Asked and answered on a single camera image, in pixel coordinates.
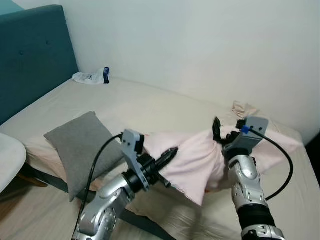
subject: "pillow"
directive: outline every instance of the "pillow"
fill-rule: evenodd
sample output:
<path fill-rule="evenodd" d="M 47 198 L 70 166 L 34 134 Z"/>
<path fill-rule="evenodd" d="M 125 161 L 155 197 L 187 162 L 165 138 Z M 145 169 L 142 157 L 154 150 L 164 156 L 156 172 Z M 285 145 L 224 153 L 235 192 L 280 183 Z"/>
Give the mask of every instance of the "pillow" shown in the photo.
<path fill-rule="evenodd" d="M 225 137 L 231 131 L 237 129 L 223 126 L 221 136 Z M 281 145 L 288 154 L 302 146 L 301 142 L 272 130 L 267 130 L 266 136 Z M 201 206 L 205 190 L 216 192 L 230 187 L 222 147 L 214 141 L 211 129 L 196 134 L 154 133 L 146 136 L 144 140 L 144 148 L 155 159 L 165 150 L 177 146 L 177 155 L 160 173 L 187 198 Z M 256 158 L 260 173 L 286 159 L 277 148 L 265 140 L 253 149 L 252 156 Z"/>
<path fill-rule="evenodd" d="M 235 126 L 239 119 L 244 119 L 245 117 L 250 115 L 250 116 L 254 116 L 254 117 L 268 119 L 268 121 L 269 121 L 268 129 L 273 130 L 275 132 L 280 132 L 278 127 L 274 123 L 274 121 L 268 115 L 266 115 L 261 110 L 257 109 L 255 106 L 252 106 L 248 103 L 243 103 L 240 101 L 233 101 L 231 113 L 233 115 L 232 118 L 236 121 L 233 122 L 232 124 L 229 124 L 228 122 L 226 122 L 226 125 Z"/>
<path fill-rule="evenodd" d="M 72 201 L 86 187 L 95 156 L 112 134 L 91 111 L 46 133 L 44 137 L 59 154 Z M 122 158 L 120 144 L 112 141 L 101 153 L 92 180 L 112 170 Z"/>

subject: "white wall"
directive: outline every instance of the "white wall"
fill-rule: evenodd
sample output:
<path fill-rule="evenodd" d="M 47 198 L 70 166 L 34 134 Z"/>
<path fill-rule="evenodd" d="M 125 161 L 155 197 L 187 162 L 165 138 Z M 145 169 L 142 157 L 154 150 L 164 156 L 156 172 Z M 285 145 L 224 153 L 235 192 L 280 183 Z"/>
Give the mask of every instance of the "white wall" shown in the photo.
<path fill-rule="evenodd" d="M 83 72 L 110 66 L 226 107 L 249 102 L 305 142 L 319 130 L 318 0 L 56 1 Z"/>
<path fill-rule="evenodd" d="M 22 11 L 23 8 L 11 0 L 0 0 L 0 15 Z"/>
<path fill-rule="evenodd" d="M 59 4 L 59 0 L 12 0 L 23 9 L 33 9 L 51 4 Z"/>

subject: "wooden chair leg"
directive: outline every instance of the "wooden chair leg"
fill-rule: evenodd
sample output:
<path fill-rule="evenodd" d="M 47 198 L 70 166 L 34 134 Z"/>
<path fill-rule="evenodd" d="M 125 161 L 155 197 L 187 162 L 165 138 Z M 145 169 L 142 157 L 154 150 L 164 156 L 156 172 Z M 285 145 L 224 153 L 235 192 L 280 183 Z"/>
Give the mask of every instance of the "wooden chair leg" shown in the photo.
<path fill-rule="evenodd" d="M 48 184 L 42 182 L 42 181 L 39 181 L 38 179 L 34 178 L 34 177 L 28 177 L 28 176 L 24 176 L 22 175 L 21 173 L 18 173 L 17 176 L 20 178 L 20 179 L 23 179 L 37 187 L 41 187 L 41 188 L 46 188 L 48 187 Z"/>

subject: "bed frame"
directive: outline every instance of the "bed frame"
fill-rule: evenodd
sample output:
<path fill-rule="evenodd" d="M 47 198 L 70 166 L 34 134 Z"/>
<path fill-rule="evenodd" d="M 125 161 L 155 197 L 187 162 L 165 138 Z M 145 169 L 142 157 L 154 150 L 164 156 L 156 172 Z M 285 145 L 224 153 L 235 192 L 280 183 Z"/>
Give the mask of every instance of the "bed frame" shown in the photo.
<path fill-rule="evenodd" d="M 77 73 L 78 66 L 63 7 L 49 5 L 0 16 L 0 125 Z M 62 191 L 57 177 L 22 168 Z M 156 223 L 125 210 L 120 219 L 164 240 L 174 240 Z"/>

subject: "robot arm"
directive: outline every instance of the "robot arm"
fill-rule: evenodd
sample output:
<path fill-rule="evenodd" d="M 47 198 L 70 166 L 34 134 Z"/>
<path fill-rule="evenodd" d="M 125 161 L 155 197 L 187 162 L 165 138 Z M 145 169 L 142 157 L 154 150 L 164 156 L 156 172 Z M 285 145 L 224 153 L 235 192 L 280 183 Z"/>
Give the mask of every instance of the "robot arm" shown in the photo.
<path fill-rule="evenodd" d="M 122 151 L 129 170 L 118 175 L 103 186 L 81 213 L 73 240 L 108 240 L 116 226 L 118 216 L 135 193 L 161 181 L 166 187 L 170 183 L 159 171 L 177 154 L 178 148 L 171 148 L 155 161 L 150 155 L 142 154 L 144 136 L 126 129 L 122 136 Z"/>
<path fill-rule="evenodd" d="M 231 132 L 226 139 L 220 136 L 220 121 L 214 120 L 212 127 L 214 140 L 221 143 L 222 153 L 229 168 L 228 179 L 232 185 L 232 201 L 241 225 L 243 240 L 285 240 L 265 200 L 260 186 L 260 174 L 256 160 L 250 156 L 252 149 L 262 140 L 251 132 Z M 249 126 L 265 134 L 268 120 L 248 117 L 240 120 L 237 128 Z"/>

